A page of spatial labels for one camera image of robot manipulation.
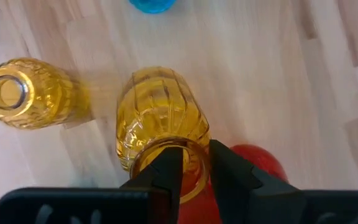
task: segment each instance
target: wooden floor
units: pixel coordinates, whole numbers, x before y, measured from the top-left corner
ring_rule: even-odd
[[[228,146],[251,142],[301,189],[358,189],[358,0],[0,0],[0,63],[35,57],[89,85],[95,120],[0,123],[0,196],[18,187],[117,187],[116,97],[129,75],[182,74]]]

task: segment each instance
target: blue object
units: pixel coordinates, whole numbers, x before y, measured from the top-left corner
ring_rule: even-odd
[[[169,9],[176,0],[129,0],[136,8],[145,13],[160,13]]]

